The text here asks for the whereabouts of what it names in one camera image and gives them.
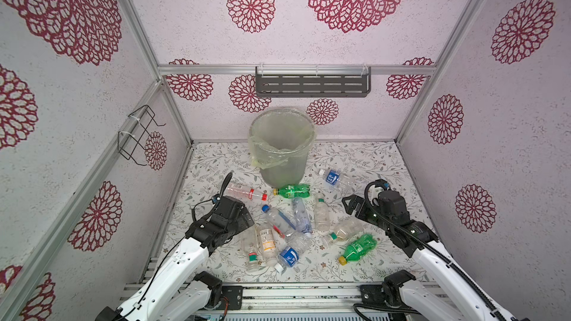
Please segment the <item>clear bottle green red cap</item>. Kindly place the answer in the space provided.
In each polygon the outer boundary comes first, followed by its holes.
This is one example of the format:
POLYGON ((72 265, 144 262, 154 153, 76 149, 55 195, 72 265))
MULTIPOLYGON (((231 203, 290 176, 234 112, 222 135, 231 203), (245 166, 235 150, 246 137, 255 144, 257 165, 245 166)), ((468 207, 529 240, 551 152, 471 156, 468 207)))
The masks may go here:
POLYGON ((242 251, 246 256, 247 271, 256 271, 260 267, 260 255, 255 227, 241 233, 242 251))

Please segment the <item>bottle with yellow label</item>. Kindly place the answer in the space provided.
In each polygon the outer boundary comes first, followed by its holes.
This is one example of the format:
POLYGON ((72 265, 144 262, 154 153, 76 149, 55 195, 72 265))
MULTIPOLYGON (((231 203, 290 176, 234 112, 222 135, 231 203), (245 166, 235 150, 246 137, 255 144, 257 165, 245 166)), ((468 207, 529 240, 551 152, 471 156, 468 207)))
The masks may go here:
POLYGON ((259 223, 257 233, 264 261, 267 266, 274 267, 277 264, 277 244, 273 226, 267 221, 259 223))

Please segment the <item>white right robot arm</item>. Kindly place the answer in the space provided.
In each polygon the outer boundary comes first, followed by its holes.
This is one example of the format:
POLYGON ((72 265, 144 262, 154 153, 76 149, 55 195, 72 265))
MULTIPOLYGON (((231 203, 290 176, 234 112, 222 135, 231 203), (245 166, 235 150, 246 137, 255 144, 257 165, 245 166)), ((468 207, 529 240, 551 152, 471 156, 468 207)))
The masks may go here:
POLYGON ((445 302, 412 273, 399 270, 379 285, 361 286, 355 311, 378 310, 391 320, 420 315, 427 320, 515 320, 454 261, 438 236, 410 217, 406 201, 395 190, 374 188, 373 194, 342 198, 347 214, 382 229, 391 242, 420 265, 444 291, 445 302))

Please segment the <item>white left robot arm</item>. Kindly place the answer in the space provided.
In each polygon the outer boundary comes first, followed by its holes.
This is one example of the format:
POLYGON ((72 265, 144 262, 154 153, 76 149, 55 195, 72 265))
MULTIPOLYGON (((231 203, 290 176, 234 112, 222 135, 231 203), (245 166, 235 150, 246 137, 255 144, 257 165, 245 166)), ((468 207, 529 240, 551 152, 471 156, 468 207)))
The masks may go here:
POLYGON ((208 213, 193 222, 153 277, 117 309, 106 307, 97 320, 186 320, 223 302, 222 281, 195 271, 217 248, 254 225, 245 204, 215 196, 208 213))

